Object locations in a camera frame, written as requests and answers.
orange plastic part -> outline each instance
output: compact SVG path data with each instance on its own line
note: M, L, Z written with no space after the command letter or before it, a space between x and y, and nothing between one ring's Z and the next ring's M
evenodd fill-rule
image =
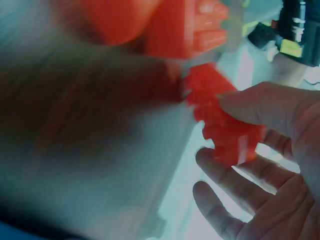
M141 35L162 0L82 0L84 10L108 45Z
M189 59L214 49L227 41L228 14L218 0L163 0L146 30L146 53Z
M203 137L214 143L214 158L228 167L253 160L257 144L263 140L264 127L241 122L226 114L216 98L216 95L236 88L212 63L191 68L185 84L191 90L187 102L195 107L195 120L204 121Z

palm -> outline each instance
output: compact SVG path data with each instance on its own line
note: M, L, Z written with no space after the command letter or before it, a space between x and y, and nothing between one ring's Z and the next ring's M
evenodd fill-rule
M303 177L258 156L239 166L260 185L275 189L275 195L239 175L232 168L212 161L212 149L202 149L197 162L253 219L244 223L231 216L204 182L194 186L196 203L224 240L317 240L320 212Z
M303 178L297 174L244 225L237 239L318 239L318 206Z

